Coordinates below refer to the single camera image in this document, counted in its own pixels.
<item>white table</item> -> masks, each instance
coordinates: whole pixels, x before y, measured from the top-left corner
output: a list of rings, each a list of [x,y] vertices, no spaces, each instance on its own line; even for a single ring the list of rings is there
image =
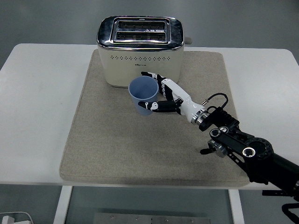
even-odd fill
[[[59,176],[64,145],[96,48],[19,44],[13,49],[0,71],[0,183],[101,186],[67,182]],[[299,66],[291,52],[185,49],[222,53],[241,130],[269,140],[275,153],[299,163],[295,134]],[[242,189],[276,188],[251,183]]]

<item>robotic hand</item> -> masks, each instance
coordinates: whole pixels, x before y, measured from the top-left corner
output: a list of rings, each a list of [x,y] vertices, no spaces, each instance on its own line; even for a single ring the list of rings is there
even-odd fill
[[[220,157],[227,155],[247,173],[251,182],[271,182],[287,196],[294,196],[299,201],[299,166],[275,154],[271,143],[266,139],[242,132],[239,121],[223,110],[228,102],[225,94],[216,93],[197,104],[171,79],[150,72],[142,72],[142,75],[157,80],[159,91],[167,101],[139,102],[139,106],[154,112],[177,112],[185,115],[201,131],[215,125],[217,128],[210,131],[211,140],[207,142],[209,148],[201,150],[201,154],[216,153]],[[204,105],[216,95],[223,95],[226,102],[221,107],[211,106],[205,109]]]
[[[204,105],[208,101],[204,101],[201,104],[194,103],[191,97],[171,79],[151,72],[141,72],[141,74],[152,77],[158,82],[159,92],[166,97],[166,101],[139,102],[139,106],[153,112],[177,112],[180,115],[185,115],[187,120],[193,124],[198,119],[200,120],[207,116]]]

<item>robot finger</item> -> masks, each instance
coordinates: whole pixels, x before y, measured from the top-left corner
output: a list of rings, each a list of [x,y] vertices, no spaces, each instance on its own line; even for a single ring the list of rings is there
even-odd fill
[[[139,106],[151,110],[153,112],[177,112],[180,114],[180,102],[178,101],[158,101],[158,102],[143,102],[138,103]]]

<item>cream toaster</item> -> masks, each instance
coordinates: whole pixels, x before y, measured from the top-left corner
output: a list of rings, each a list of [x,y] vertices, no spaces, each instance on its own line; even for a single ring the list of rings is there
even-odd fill
[[[97,45],[106,81],[128,87],[141,71],[178,81],[185,35],[170,17],[112,16],[100,24]]]

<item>blue cup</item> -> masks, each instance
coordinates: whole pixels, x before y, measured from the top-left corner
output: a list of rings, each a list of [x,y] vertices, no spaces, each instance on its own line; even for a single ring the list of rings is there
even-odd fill
[[[139,76],[133,79],[128,87],[136,110],[141,115],[150,115],[153,111],[138,105],[138,102],[156,102],[159,86],[156,80],[148,76]]]

